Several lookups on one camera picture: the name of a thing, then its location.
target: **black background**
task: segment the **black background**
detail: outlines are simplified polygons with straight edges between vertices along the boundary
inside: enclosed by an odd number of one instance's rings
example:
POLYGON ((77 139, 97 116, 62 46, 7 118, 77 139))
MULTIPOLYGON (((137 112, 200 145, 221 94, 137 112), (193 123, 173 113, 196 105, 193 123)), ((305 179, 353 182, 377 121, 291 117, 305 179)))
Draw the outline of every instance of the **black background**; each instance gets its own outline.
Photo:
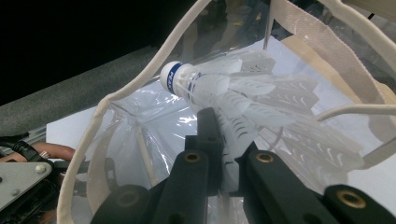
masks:
POLYGON ((146 46, 160 47, 188 0, 0 3, 0 105, 146 46))

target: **blue stripe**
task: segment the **blue stripe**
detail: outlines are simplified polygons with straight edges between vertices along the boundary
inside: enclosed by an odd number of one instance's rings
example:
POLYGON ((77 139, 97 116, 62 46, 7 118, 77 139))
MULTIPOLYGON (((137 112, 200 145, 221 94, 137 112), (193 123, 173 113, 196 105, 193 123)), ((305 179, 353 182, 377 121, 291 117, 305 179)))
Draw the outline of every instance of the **blue stripe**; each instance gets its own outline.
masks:
POLYGON ((177 69, 183 65, 183 63, 176 63, 175 65, 173 65, 173 67, 171 68, 171 70, 168 73, 168 78, 166 79, 166 86, 168 87, 168 90, 172 93, 175 94, 174 90, 173 90, 173 78, 175 76, 175 73, 177 71, 177 69))

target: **shuttlecock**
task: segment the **shuttlecock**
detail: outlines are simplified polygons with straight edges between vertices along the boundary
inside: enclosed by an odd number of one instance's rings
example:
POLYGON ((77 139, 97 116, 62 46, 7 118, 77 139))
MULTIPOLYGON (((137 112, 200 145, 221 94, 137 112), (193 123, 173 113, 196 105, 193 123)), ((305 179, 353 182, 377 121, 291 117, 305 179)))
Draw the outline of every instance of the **shuttlecock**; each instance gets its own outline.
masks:
POLYGON ((224 135, 224 189, 236 191, 241 157, 255 141, 273 150, 311 189, 345 182, 362 166, 360 146, 315 121, 317 82, 310 77, 272 74, 275 62, 260 49, 228 54, 207 63, 170 62, 161 83, 197 113, 213 107, 224 135))

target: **white surface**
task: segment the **white surface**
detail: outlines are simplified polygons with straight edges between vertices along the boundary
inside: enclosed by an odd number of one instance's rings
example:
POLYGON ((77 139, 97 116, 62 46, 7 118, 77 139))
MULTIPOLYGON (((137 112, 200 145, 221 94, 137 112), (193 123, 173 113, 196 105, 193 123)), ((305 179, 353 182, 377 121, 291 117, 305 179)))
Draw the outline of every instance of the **white surface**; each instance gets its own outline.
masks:
POLYGON ((95 107, 47 124, 46 141, 76 149, 91 122, 95 107))
MULTIPOLYGON (((272 43, 271 48, 268 50, 271 52, 271 56, 278 60, 287 61, 288 67, 279 67, 276 65, 274 67, 274 72, 279 74, 309 74, 311 76, 316 76, 318 80, 320 77, 313 69, 306 63, 303 63, 296 55, 286 50, 279 50, 276 48, 275 43, 272 43)), ((326 90, 329 91, 331 86, 323 84, 319 86, 317 91, 326 90)), ((322 92, 316 92, 318 96, 321 96, 322 92)), ((322 107, 335 107, 336 104, 340 102, 330 101, 327 97, 320 97, 326 99, 321 101, 318 105, 322 107)), ((338 95, 337 99, 342 99, 342 95, 338 95)), ((81 111, 77 114, 71 115, 64 119, 49 123, 47 125, 47 141, 50 143, 56 143, 61 145, 66 145, 72 148, 77 148, 79 141, 88 125, 91 122, 92 114, 95 107, 81 111)), ((362 128, 355 128, 354 132, 355 138, 360 141, 365 147, 374 148, 377 142, 370 136, 364 135, 367 132, 361 132, 362 128)), ((374 198, 377 202, 384 205, 394 216, 396 216, 396 175, 394 171, 396 170, 396 155, 388 158, 381 164, 364 171, 353 171, 348 175, 349 182, 348 185, 353 186, 357 189, 363 190, 365 193, 374 198)))

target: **wire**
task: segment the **wire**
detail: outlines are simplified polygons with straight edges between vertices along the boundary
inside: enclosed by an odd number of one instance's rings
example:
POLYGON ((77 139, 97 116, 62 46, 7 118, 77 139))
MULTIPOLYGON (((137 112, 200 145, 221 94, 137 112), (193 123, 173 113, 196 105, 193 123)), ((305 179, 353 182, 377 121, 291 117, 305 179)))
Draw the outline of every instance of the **wire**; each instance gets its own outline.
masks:
POLYGON ((323 121, 343 114, 396 116, 396 105, 343 105, 317 115, 316 120, 323 121))

